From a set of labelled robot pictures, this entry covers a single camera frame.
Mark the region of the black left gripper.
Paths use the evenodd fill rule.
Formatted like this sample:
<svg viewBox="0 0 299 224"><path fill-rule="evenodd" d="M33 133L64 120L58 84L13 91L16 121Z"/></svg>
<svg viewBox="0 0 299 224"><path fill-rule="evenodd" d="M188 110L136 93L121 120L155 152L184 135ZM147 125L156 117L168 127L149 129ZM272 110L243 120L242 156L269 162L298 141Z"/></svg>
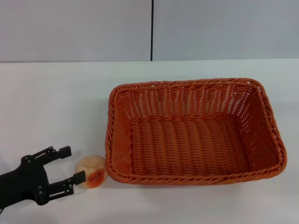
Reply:
<svg viewBox="0 0 299 224"><path fill-rule="evenodd" d="M38 205L45 205L49 201L73 195L73 186L86 181L85 171L49 185L43 167L52 161L70 156L70 146L58 150L50 146L32 156L22 157L18 168L0 176L1 207L8 207L24 200L32 200Z"/></svg>

